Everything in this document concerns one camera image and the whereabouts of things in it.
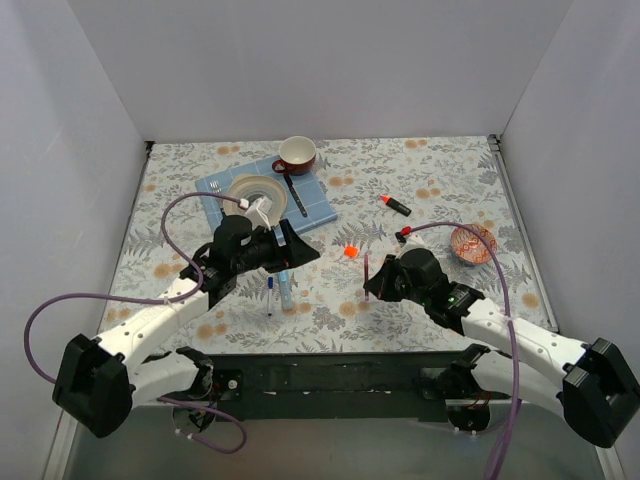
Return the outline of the thin blue pen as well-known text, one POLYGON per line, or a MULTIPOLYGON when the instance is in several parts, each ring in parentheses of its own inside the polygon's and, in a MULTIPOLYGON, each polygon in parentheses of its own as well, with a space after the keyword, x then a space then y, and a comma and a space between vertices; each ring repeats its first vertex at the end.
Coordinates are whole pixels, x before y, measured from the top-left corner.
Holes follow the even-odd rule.
POLYGON ((272 294, 273 294, 273 288, 269 287, 267 290, 267 316, 271 317, 273 314, 272 311, 272 294))

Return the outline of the light blue highlighter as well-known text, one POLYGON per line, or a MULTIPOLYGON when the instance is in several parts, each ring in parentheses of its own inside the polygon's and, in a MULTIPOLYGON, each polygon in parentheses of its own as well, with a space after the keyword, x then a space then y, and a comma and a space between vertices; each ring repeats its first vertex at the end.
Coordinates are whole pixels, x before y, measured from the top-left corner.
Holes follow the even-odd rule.
POLYGON ((291 296, 291 288, 288 284, 280 285, 281 305, 283 311, 291 311, 294 308, 294 302, 291 296))

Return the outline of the orange black highlighter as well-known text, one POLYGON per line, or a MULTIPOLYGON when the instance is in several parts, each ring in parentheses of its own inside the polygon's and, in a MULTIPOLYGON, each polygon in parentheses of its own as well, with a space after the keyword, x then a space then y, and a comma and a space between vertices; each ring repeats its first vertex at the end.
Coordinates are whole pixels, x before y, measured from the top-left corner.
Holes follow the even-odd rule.
POLYGON ((381 195, 380 198, 383 201, 383 203, 389 208, 391 208, 392 210, 402 214, 405 217, 408 217, 411 215, 412 210, 406 205, 399 202, 398 200, 387 195, 381 195))

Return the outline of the light blue highlighter cap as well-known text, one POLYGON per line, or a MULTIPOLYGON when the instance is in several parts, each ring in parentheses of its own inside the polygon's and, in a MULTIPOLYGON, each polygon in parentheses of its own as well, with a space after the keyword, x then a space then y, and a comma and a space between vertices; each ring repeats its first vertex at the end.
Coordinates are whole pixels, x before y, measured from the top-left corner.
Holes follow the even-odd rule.
POLYGON ((289 273, 287 270, 278 273, 278 282, 282 288, 288 289, 290 287, 289 273))

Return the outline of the pink pen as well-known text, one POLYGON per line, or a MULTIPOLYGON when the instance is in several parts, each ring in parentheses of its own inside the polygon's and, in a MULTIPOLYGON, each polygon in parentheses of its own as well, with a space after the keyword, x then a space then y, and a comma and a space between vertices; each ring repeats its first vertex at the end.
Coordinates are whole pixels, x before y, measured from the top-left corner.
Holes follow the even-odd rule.
POLYGON ((369 282, 369 253, 364 254, 364 300, 365 302, 369 301, 369 290, 368 290, 368 282, 369 282))

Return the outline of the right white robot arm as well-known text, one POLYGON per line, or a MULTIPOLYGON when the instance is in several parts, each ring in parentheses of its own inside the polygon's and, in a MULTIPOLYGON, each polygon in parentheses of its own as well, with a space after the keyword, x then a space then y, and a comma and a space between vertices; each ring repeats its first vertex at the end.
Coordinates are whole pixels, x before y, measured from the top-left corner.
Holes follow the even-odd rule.
POLYGON ((387 256, 364 287, 382 301, 414 302, 439 326, 489 345, 452 373, 464 397, 511 395, 560 416, 602 448, 612 447, 639 411, 639 382, 614 343, 587 343, 508 317, 480 291, 449 280, 425 248, 387 256))

